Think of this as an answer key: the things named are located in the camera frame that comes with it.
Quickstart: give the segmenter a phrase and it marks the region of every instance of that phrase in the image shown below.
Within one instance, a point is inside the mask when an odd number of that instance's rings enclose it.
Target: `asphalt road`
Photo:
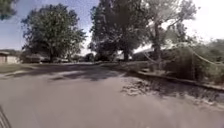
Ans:
[[[92,65],[58,65],[0,79],[12,128],[223,128],[224,111],[185,99],[131,97],[135,78]]]

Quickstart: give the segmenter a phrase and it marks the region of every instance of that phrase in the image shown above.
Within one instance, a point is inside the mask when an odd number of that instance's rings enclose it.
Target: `residential house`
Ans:
[[[10,55],[8,52],[0,52],[0,64],[16,64],[18,57]]]

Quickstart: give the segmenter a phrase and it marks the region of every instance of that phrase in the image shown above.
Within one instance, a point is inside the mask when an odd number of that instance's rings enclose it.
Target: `lawn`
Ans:
[[[32,69],[28,64],[0,64],[0,74]]]

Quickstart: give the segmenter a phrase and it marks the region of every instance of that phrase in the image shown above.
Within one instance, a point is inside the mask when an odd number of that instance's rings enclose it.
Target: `tree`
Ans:
[[[77,27],[78,20],[75,11],[62,4],[32,10],[22,20],[27,41],[23,49],[45,54],[51,62],[56,57],[80,52],[85,33]]]
[[[12,8],[18,0],[0,0],[0,20],[9,19],[16,11]]]
[[[141,0],[101,0],[92,9],[92,42],[96,51],[114,54],[122,50],[124,59],[128,60],[132,50],[142,43],[136,10],[140,4]]]
[[[160,68],[161,47],[172,35],[172,43],[187,41],[185,20],[194,19],[196,6],[193,2],[183,0],[143,0],[139,9],[146,23],[145,36],[152,43],[155,59]]]
[[[85,61],[86,62],[93,62],[94,61],[94,55],[93,55],[93,53],[86,54]]]

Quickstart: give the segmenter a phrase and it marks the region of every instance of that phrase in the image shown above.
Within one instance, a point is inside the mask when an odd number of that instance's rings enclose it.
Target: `wall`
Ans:
[[[0,64],[6,63],[6,56],[0,55]]]
[[[15,56],[7,56],[7,64],[16,64],[18,63],[18,58]]]

